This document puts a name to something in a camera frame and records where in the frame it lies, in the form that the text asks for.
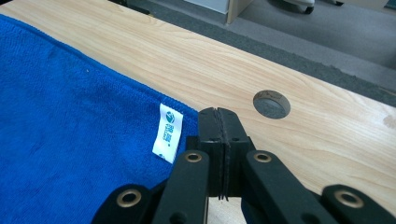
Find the wood grain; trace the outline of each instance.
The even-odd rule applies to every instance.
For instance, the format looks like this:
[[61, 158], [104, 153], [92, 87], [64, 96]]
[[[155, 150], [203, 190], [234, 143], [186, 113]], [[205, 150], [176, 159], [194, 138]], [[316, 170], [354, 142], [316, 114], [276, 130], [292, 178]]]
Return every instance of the wood grain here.
[[[396, 215], [394, 107], [105, 0], [15, 0], [0, 13], [197, 110], [231, 109], [256, 147], [274, 152], [307, 188], [349, 185]], [[263, 90], [289, 99], [287, 117], [255, 110]], [[224, 204], [210, 204], [212, 223], [230, 223]]]

